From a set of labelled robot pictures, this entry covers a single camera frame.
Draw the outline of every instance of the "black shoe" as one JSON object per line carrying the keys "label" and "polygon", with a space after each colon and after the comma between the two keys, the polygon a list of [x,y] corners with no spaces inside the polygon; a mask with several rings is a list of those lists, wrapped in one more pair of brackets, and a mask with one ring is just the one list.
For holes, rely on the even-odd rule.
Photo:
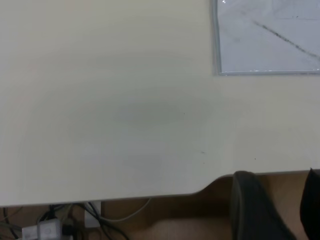
{"label": "black shoe", "polygon": [[257,177],[233,174],[230,218],[233,240],[295,240]]}
{"label": "black shoe", "polygon": [[320,239],[320,171],[310,170],[300,204],[300,220],[310,240]]}

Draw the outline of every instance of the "shoe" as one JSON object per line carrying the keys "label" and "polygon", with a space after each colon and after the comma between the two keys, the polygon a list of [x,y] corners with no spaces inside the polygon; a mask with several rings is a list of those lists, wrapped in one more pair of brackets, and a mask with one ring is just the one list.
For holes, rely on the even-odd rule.
{"label": "shoe", "polygon": [[260,181],[251,172],[233,174],[230,218],[233,240],[295,240]]}

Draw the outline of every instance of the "white cable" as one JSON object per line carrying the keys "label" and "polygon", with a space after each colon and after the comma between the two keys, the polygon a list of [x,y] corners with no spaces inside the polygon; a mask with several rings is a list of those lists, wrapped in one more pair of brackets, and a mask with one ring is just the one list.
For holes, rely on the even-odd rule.
{"label": "white cable", "polygon": [[141,208],[139,208],[137,211],[135,211],[134,213],[132,213],[126,217],[119,218],[119,219],[109,219],[109,218],[100,216],[100,219],[104,220],[104,221],[108,221],[110,223],[117,223],[117,222],[122,222],[122,221],[128,220],[128,219],[132,218],[133,216],[137,215],[138,213],[140,213],[150,203],[150,201],[151,201],[151,198],[149,198],[148,201],[146,201],[146,203]]}

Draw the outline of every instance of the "desk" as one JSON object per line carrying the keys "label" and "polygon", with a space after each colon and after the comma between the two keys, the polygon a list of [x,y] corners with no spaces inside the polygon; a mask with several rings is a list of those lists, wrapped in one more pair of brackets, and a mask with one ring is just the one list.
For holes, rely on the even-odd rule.
{"label": "desk", "polygon": [[0,3],[0,206],[319,167],[320,77],[213,76],[207,0]]}

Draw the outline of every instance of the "wooden floor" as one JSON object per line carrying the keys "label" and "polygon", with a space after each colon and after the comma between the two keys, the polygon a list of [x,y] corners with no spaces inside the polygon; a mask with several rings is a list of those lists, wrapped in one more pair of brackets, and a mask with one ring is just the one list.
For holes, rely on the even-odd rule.
{"label": "wooden floor", "polygon": [[[299,240],[307,240],[299,217],[299,206],[307,173],[260,176],[278,212]],[[197,194],[160,197],[135,217],[117,224],[131,240],[230,240],[229,200],[232,179],[225,177],[213,182]],[[146,199],[104,202],[102,212],[108,218],[121,218],[140,208]],[[9,214],[17,208],[10,208]],[[26,206],[10,221],[20,226],[34,225],[47,206]],[[73,216],[83,221],[79,207]],[[5,228],[0,233],[10,236]],[[113,234],[115,240],[122,240]],[[99,240],[97,231],[88,234],[90,240]]]}

